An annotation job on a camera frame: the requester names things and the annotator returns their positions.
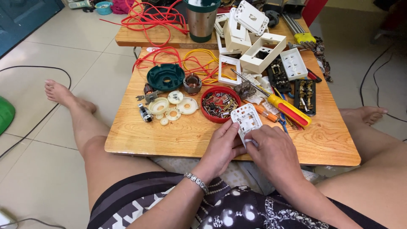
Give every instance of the blue door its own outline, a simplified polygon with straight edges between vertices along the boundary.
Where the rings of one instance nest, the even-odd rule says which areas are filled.
[[[56,1],[0,0],[0,57],[60,11]]]

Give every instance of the tile floor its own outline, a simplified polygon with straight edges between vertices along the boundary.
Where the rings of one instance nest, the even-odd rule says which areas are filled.
[[[111,125],[131,76],[135,61],[131,47],[118,47],[119,26],[102,22],[96,13],[63,9],[0,59],[0,69],[14,65],[59,67],[72,78],[71,91],[98,106],[96,116]],[[124,15],[103,18],[118,22]],[[311,30],[322,36],[331,65],[329,84],[340,108],[361,105],[358,90],[371,62],[387,43],[369,44],[370,35],[383,16],[379,13],[324,8]],[[346,22],[358,22],[356,25]],[[384,63],[386,54],[373,67]],[[407,57],[395,51],[393,60],[378,73],[380,103],[391,114],[407,119]],[[43,82],[51,78],[68,85],[66,75],[54,69],[15,68],[0,73],[0,94],[17,113],[0,136],[0,152],[21,139],[55,105],[44,94]],[[374,105],[372,74],[363,86],[366,105]],[[407,124],[385,117],[375,125],[398,139],[407,138]],[[322,174],[328,170],[319,168]],[[0,209],[15,218],[34,217],[67,228],[85,228],[89,219],[83,161],[74,143],[67,109],[57,107],[28,139],[0,160]],[[24,222],[20,228],[42,225]]]

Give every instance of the wood grain surface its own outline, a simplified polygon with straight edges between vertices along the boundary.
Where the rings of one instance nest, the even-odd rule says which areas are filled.
[[[181,57],[189,51],[190,49],[178,49]],[[212,50],[212,52],[215,56],[219,55],[218,50]],[[143,57],[147,53],[146,48],[143,48],[140,56]],[[313,53],[303,51],[301,55],[306,66],[323,78]],[[193,56],[196,56],[202,64],[212,59],[210,55],[203,52],[195,52]],[[157,60],[174,62],[176,58],[163,53],[157,56]],[[110,129],[105,144],[106,151],[127,155],[202,157],[213,131],[220,124],[207,120],[200,109],[191,115],[182,115],[177,121],[170,121],[167,126],[161,126],[156,119],[145,123],[140,116],[137,107],[140,101],[137,101],[136,96],[143,94],[144,84],[147,82],[146,75],[153,64],[144,62],[141,66],[148,68],[134,70]],[[187,62],[188,68],[194,66],[196,67],[195,63]],[[199,94],[191,97],[200,104],[201,95],[208,88],[203,86]],[[167,97],[167,95],[168,93],[164,93],[161,96]],[[299,131],[287,127],[297,148],[300,163],[303,165],[358,165],[359,154],[325,81],[316,84],[316,110],[317,114],[311,117],[312,124],[305,130]],[[264,117],[261,117],[261,121],[270,126],[280,126],[279,123],[272,123]],[[252,160],[248,154],[235,159]]]
[[[135,8],[136,12],[141,12],[140,7]],[[303,27],[306,32],[309,32],[308,27],[303,18],[297,20],[298,23]],[[134,29],[142,29],[142,26],[134,25],[131,26]],[[196,43],[191,40],[188,35],[184,35],[179,32],[177,29],[168,26],[171,37],[166,46],[174,47],[174,48],[206,48],[206,49],[218,49],[218,43],[216,41],[215,29],[212,33],[212,38],[205,43]],[[287,42],[296,43],[294,40],[294,35],[291,33],[290,29],[288,28],[287,24],[283,19],[280,19],[278,25],[271,29],[269,28],[270,33],[275,33],[279,35],[287,36]],[[156,45],[162,45],[168,39],[168,31],[163,26],[156,26],[147,30],[147,34],[150,40]],[[119,31],[115,37],[116,43],[118,46],[131,46],[131,47],[154,47],[147,39],[144,31],[133,31],[126,27],[120,27]]]

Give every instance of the hand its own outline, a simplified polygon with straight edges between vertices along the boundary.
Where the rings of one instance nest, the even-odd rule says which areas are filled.
[[[247,152],[277,190],[305,179],[293,141],[281,128],[263,125],[247,133],[245,139],[258,143],[256,148],[252,142],[247,142]]]
[[[191,173],[202,181],[210,182],[226,170],[233,158],[245,154],[246,149],[237,134],[238,130],[239,123],[233,123],[230,119],[213,132],[205,154]]]

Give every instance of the white gear wheel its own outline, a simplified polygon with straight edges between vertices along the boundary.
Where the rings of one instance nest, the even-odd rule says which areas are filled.
[[[167,98],[156,98],[154,102],[149,104],[149,111],[154,115],[164,114],[165,111],[170,107],[170,102]]]
[[[182,94],[182,92],[180,92],[179,90],[175,90],[168,94],[168,101],[170,101],[170,103],[172,104],[179,104],[182,101],[183,97],[184,95]]]
[[[168,125],[169,122],[170,122],[170,121],[168,120],[168,118],[162,118],[162,119],[160,120],[160,124],[161,124],[162,126]]]
[[[164,118],[164,114],[158,114],[158,115],[155,116],[155,118],[157,120],[161,120],[162,118]]]
[[[198,109],[198,103],[191,97],[184,97],[184,99],[177,105],[177,109],[183,115],[190,115]]]
[[[175,111],[177,113],[177,115],[171,116],[172,111]],[[168,118],[168,120],[170,120],[170,121],[176,121],[181,117],[181,112],[179,112],[177,107],[172,107],[172,108],[167,109],[167,111],[165,112],[165,117]]]

